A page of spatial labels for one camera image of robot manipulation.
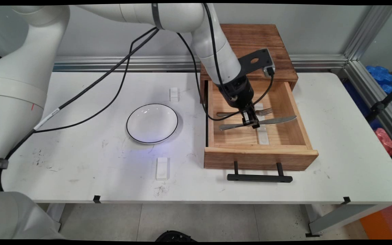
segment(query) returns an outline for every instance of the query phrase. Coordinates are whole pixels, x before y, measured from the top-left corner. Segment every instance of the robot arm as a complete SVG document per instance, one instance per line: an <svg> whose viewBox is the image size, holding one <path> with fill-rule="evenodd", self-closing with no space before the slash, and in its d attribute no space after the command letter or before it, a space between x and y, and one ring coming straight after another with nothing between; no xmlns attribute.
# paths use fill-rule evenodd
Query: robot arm
<svg viewBox="0 0 392 245"><path fill-rule="evenodd" d="M232 51L212 3L208 3L219 74L216 69L212 31L202 3L139 3L78 5L110 20L149 23L159 29L191 32L193 48L212 81L231 107L238 108L244 124L256 119L254 92L248 71ZM68 6L13 6L29 24L21 48L0 59L0 159L42 118L49 79L69 20Z"/></svg>

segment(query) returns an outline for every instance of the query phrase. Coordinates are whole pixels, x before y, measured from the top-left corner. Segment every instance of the white bowl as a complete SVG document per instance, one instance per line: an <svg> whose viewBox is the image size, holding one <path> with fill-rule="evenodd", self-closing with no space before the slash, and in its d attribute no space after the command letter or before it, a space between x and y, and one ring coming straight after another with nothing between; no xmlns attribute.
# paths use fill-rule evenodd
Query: white bowl
<svg viewBox="0 0 392 245"><path fill-rule="evenodd" d="M165 141L178 126L178 116L164 104L146 104L137 108L126 121L129 136L144 144Z"/></svg>

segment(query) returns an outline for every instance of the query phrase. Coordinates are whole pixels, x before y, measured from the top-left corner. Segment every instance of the butter knife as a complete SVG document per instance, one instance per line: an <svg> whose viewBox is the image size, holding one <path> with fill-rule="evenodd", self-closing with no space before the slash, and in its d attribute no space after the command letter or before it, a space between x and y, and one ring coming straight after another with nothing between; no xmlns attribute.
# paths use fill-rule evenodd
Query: butter knife
<svg viewBox="0 0 392 245"><path fill-rule="evenodd" d="M294 116L287 116L287 117L279 117L279 118L272 118L272 119L266 119L263 121L260 121L259 124L281 124L285 123L287 121L291 121L296 119L296 115ZM249 125L244 125L244 124L223 124L219 126L219 130L230 130L230 129L235 129L239 127L244 127L244 126L252 126L252 124Z"/></svg>

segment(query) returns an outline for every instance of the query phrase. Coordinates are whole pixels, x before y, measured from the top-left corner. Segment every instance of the silverware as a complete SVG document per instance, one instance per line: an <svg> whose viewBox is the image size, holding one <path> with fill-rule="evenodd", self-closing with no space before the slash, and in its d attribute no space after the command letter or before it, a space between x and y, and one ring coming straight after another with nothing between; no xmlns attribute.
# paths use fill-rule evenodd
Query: silverware
<svg viewBox="0 0 392 245"><path fill-rule="evenodd" d="M270 108L267 108L267 109L264 109L264 110L256 110L255 114L257 116L266 116L267 114L270 114L272 112L273 112L273 109L270 107ZM229 116L231 114L232 113L217 113L217 116Z"/></svg>
<svg viewBox="0 0 392 245"><path fill-rule="evenodd" d="M279 117L279 118L272 118L272 119L267 119L260 121L259 124L281 124L285 123L287 121L291 121L296 119L296 115L294 116L287 116L287 117ZM252 124L244 125L244 124L223 124L219 126L219 130L230 130L230 129L235 129L239 127L244 127L244 126L252 126Z"/></svg>

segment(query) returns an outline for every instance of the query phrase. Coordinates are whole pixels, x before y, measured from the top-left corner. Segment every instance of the white block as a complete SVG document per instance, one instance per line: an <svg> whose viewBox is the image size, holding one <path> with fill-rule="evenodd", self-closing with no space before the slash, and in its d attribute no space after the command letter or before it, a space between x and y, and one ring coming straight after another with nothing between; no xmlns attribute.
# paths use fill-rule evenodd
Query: white block
<svg viewBox="0 0 392 245"><path fill-rule="evenodd" d="M168 180L169 169L168 169L168 158L159 157L157 158L157 177L158 181Z"/></svg>
<svg viewBox="0 0 392 245"><path fill-rule="evenodd" d="M174 87L170 88L170 102L178 102L179 101L179 89Z"/></svg>
<svg viewBox="0 0 392 245"><path fill-rule="evenodd" d="M263 103L257 103L255 104L255 110L263 110ZM265 120L265 116L257 116L259 121ZM260 145L268 145L269 144L269 136L267 135L267 129L265 125L260 125L259 128L257 128L257 135L258 135L258 143Z"/></svg>

